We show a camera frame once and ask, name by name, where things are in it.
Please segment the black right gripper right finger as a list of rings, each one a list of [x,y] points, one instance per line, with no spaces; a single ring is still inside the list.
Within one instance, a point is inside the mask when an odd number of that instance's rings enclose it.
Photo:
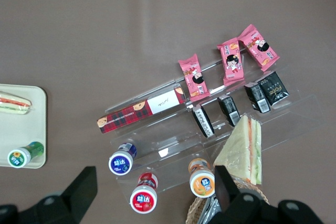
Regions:
[[[221,211],[209,223],[322,223],[303,202],[282,200],[274,207],[256,193],[242,193],[225,166],[215,167],[215,194]]]

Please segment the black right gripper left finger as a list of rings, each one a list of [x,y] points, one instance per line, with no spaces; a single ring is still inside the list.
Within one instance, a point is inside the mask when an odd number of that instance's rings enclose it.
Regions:
[[[80,223],[97,192],[96,167],[87,166],[60,195],[21,212],[13,204],[1,205],[1,223]]]

